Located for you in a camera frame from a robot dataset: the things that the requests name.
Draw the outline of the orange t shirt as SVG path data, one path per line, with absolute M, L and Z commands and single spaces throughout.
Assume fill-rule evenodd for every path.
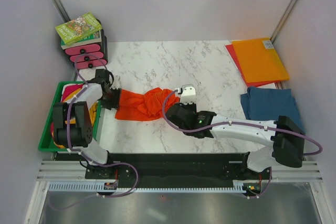
M 172 90 L 155 88 L 145 94 L 121 90 L 119 108 L 115 114 L 117 120 L 154 121 L 163 117 L 162 106 Z

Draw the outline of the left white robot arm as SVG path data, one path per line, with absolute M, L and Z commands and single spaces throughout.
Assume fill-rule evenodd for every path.
M 112 72 L 98 69 L 93 79 L 85 81 L 68 100 L 55 103 L 52 110 L 54 142 L 97 165 L 103 178 L 114 175 L 115 165 L 95 140 L 89 110 L 98 102 L 107 110 L 119 108 L 121 89 L 113 88 L 113 82 Z

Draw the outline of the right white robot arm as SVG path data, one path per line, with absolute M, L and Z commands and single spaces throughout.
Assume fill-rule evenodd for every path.
M 279 116 L 275 121 L 236 120 L 211 111 L 197 112 L 195 104 L 177 103 L 167 110 L 165 119 L 187 136 L 233 138 L 262 145 L 261 149 L 245 154 L 240 166 L 245 178 L 254 178 L 277 164 L 302 167 L 303 131 L 287 116 Z

